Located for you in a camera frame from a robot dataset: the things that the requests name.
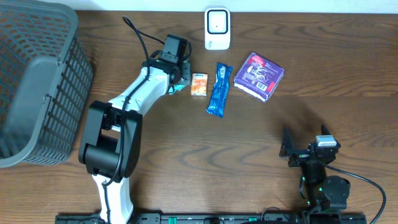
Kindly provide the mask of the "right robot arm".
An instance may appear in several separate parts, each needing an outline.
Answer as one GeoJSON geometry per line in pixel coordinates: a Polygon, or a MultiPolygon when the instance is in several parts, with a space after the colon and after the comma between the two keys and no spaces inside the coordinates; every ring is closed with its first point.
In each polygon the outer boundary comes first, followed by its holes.
{"type": "Polygon", "coordinates": [[[350,182],[337,175],[328,175],[326,165],[336,159],[341,147],[325,125],[321,134],[306,149],[296,149],[287,128],[284,128],[279,156],[289,159],[289,167],[301,169],[300,194],[308,207],[300,212],[301,223],[343,223],[341,212],[347,208],[350,182]]]}

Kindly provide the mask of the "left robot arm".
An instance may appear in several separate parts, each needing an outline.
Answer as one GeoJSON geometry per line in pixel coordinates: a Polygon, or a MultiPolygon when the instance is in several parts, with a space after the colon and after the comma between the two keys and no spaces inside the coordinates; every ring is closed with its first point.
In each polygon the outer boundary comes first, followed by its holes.
{"type": "Polygon", "coordinates": [[[119,96],[90,105],[78,160],[94,179],[101,200],[99,223],[127,223],[134,206],[129,178],[141,150],[143,117],[174,85],[188,83],[190,62],[151,57],[119,96]]]}

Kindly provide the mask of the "orange tissue pack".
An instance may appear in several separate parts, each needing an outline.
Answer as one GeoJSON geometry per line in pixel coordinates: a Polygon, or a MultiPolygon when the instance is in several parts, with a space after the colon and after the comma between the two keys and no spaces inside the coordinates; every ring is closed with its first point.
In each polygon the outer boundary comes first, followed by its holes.
{"type": "Polygon", "coordinates": [[[206,96],[208,75],[206,73],[193,73],[191,82],[192,96],[206,96]]]}

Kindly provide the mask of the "purple snack package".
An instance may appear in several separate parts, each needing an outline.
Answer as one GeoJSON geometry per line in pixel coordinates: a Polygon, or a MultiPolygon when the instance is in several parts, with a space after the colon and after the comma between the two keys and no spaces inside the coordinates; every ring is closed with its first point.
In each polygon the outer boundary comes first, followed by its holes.
{"type": "Polygon", "coordinates": [[[252,52],[234,77],[234,86],[266,102],[277,88],[284,72],[279,65],[252,52]]]}

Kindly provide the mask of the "blue snack bar wrapper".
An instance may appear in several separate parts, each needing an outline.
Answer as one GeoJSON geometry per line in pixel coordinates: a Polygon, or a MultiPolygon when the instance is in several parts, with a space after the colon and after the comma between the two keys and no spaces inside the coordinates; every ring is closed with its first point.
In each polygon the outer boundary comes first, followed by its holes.
{"type": "Polygon", "coordinates": [[[229,92],[229,78],[233,66],[218,62],[216,67],[216,81],[213,86],[211,98],[206,112],[222,118],[229,92]]]}

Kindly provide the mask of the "teal wet wipes pack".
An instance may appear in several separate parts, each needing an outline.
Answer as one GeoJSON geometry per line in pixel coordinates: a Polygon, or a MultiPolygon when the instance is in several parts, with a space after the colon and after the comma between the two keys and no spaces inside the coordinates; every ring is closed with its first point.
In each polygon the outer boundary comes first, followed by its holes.
{"type": "Polygon", "coordinates": [[[185,85],[174,85],[172,87],[172,93],[176,92],[176,91],[181,91],[185,88],[185,85]]]}

